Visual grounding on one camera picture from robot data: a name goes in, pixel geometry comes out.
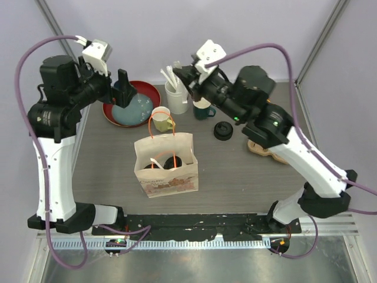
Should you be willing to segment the stack of black cup lids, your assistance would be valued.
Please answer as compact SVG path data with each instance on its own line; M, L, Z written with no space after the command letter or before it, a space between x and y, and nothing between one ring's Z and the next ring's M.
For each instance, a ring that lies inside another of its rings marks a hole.
M215 124L213 134L217 140L227 141L233 135L233 126L229 122L220 121Z

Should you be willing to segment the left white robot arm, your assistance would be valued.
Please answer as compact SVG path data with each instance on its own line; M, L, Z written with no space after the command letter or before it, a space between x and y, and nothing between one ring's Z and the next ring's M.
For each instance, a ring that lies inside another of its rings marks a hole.
M81 110L96 101L125 108L137 90L130 84L126 70L118 70L114 83L110 74L79 57L68 55L45 59L40 66L41 98L28 112L28 120L40 143L38 154L39 205L28 220L31 229L54 228L72 234L92 226L104 225L112 235L125 229L123 209L119 206L80 203L72 191L72 156Z

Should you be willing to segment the black lid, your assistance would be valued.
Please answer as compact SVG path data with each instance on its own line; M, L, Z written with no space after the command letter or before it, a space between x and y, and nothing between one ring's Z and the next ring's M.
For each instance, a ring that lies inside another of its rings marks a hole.
M155 163L148 164L144 169L160 169Z
M180 157L171 156L165 161L163 168L165 170L170 170L170 169L182 167L182 165L183 165L183 162Z

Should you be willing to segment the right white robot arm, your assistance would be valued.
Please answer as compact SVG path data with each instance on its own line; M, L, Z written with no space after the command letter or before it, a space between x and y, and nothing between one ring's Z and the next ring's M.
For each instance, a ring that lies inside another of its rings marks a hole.
M204 81L193 65L174 67L173 73L194 101L203 98L237 125L243 124L242 132L250 141L282 157L305 178L297 193L272 204L266 216L268 230L278 233L302 216L324 219L348 210L351 196L346 182L356 180L357 173L319 161L323 154L295 127L292 116L268 101L276 83L265 70L245 66L234 83L218 67Z

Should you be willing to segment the printed paper takeout bag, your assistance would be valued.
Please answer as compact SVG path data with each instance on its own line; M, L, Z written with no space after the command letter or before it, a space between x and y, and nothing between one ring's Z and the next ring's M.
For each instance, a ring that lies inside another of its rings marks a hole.
M154 135L148 121L149 136L134 142L134 173L149 198L195 192L199 190L199 164L194 155L193 135L172 130ZM171 156L181 158L183 165L175 169L144 169L150 158L164 166Z

